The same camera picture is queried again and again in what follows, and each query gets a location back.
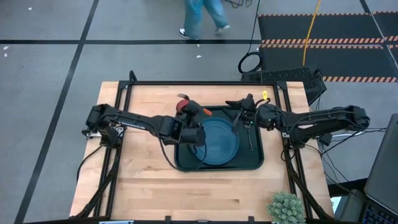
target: blue plate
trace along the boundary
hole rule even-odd
[[[207,146],[207,155],[203,162],[221,165],[235,157],[239,148],[239,137],[232,132],[232,124],[222,118],[207,118],[203,125]],[[205,146],[197,147],[195,155],[202,160],[205,156]]]

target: wooden tabletop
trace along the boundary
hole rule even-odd
[[[117,86],[117,82],[103,82],[98,104],[114,105]],[[288,89],[292,110],[308,112],[302,83],[288,83]],[[216,106],[225,105],[225,100],[240,100],[248,93],[259,100],[264,90],[267,90],[271,103],[275,103],[271,86],[136,85],[132,88],[129,111],[146,116],[174,116],[175,105],[180,101],[178,93],[187,94],[201,105]],[[265,159],[256,170],[184,173],[168,165],[155,137],[128,128],[111,218],[164,220],[166,215],[171,215],[173,220],[246,221],[248,216],[254,216],[256,221],[271,221],[266,205],[275,193],[289,192],[289,183],[285,162],[280,159],[280,132],[262,129],[261,138]],[[98,147],[99,141],[97,138],[88,142],[85,156]],[[308,144],[317,148],[315,140]],[[174,147],[166,146],[165,150],[172,160]],[[96,153],[81,168],[70,215],[80,212],[98,188],[104,152]],[[301,149],[301,155],[309,191],[333,216],[319,154],[308,147]],[[104,193],[101,214],[105,213],[107,198],[108,191]]]

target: orange striped tape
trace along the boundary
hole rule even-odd
[[[368,13],[318,13],[317,16],[354,16],[369,15]],[[313,16],[313,14],[260,14],[261,16]]]
[[[323,77],[325,82],[378,82],[394,83],[397,77]]]
[[[377,14],[377,13],[398,13],[398,11],[376,11],[376,12],[372,12],[373,14]]]
[[[398,41],[398,36],[384,37],[385,41]]]
[[[308,44],[380,44],[382,38],[335,38],[335,39],[309,39]],[[263,44],[305,44],[305,39],[268,39]]]
[[[262,44],[261,48],[304,48],[303,44]],[[308,45],[310,49],[382,49],[380,45]]]

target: black metal frame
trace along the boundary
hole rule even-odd
[[[290,99],[289,99],[289,93],[287,91],[287,85],[286,82],[262,82],[262,83],[254,83],[254,82],[207,82],[207,81],[202,81],[202,82],[191,82],[191,81],[137,81],[137,78],[134,74],[133,71],[130,71],[129,74],[129,80],[128,81],[119,81],[119,85],[118,85],[118,91],[116,93],[116,101],[115,101],[115,108],[119,108],[120,104],[121,104],[121,96],[123,93],[123,90],[125,88],[127,88],[127,93],[126,93],[126,98],[124,100],[124,111],[127,111],[129,108],[129,104],[130,104],[130,100],[131,100],[131,92],[132,92],[132,87],[134,85],[229,85],[229,86],[272,86],[274,89],[274,95],[275,95],[275,103],[278,107],[281,108],[281,102],[280,102],[280,96],[279,96],[279,88],[281,88],[283,90],[283,94],[284,94],[284,100],[285,100],[285,105],[286,105],[286,109],[287,111],[291,111],[291,105],[290,105]],[[281,133],[281,138],[282,138],[282,142],[283,142],[283,148],[284,148],[284,154],[285,154],[285,161],[286,161],[286,168],[289,168],[289,162],[290,162],[290,154],[289,154],[289,141],[287,141],[286,136],[284,136],[283,133]],[[113,174],[113,178],[110,182],[110,188],[109,188],[109,197],[108,197],[108,201],[106,204],[106,213],[105,216],[100,217],[100,210],[101,210],[101,206],[102,206],[102,195],[103,193],[100,195],[99,200],[97,201],[95,207],[94,207],[94,213],[93,213],[93,217],[89,217],[89,218],[72,218],[69,220],[57,220],[57,221],[48,221],[45,223],[93,223],[93,220],[95,220],[95,222],[97,222],[97,220],[99,218],[101,218],[102,221],[110,221],[110,217],[111,217],[111,212],[112,212],[112,208],[113,208],[113,200],[114,200],[114,193],[116,191],[116,181],[118,178],[118,169],[119,169],[119,161],[121,158],[121,150],[122,150],[122,145],[116,149],[116,155],[115,155],[115,159],[114,162],[117,164],[117,169],[116,169],[116,173]],[[107,178],[108,175],[108,167],[109,167],[109,161],[110,161],[110,157],[111,157],[111,151],[112,149],[107,148],[106,149],[106,153],[105,153],[105,157],[104,157],[104,162],[103,162],[103,167],[102,167],[102,171],[101,171],[101,178],[99,181],[100,186],[105,183],[105,179]],[[303,165],[302,165],[302,160],[301,160],[301,155],[300,155],[300,151],[297,149],[295,149],[295,159],[296,159],[296,163],[297,163],[297,169],[298,169],[298,174],[300,176],[300,179],[302,181],[302,183],[304,184],[304,186],[306,187],[306,182],[305,182],[305,176],[304,176],[304,171],[303,171]],[[290,193],[292,194],[297,194],[296,188],[295,188],[295,182],[293,180],[293,178],[291,178],[291,176],[289,176],[289,188],[290,188]],[[304,207],[305,207],[305,213],[308,219],[312,219],[312,209],[311,206],[309,205],[307,199],[304,197],[303,198],[304,201]],[[171,221],[171,217],[170,216],[166,216],[165,220],[134,220],[134,223],[159,223],[159,224],[168,224],[168,223],[207,223],[207,221]],[[227,223],[235,223],[235,224],[243,224],[243,223],[249,223],[249,224],[260,224],[260,223],[271,223],[271,222],[256,222],[254,221],[254,217],[248,217],[248,221],[243,221],[243,222],[224,222],[224,221],[211,221],[211,223],[219,223],[219,224],[227,224]]]

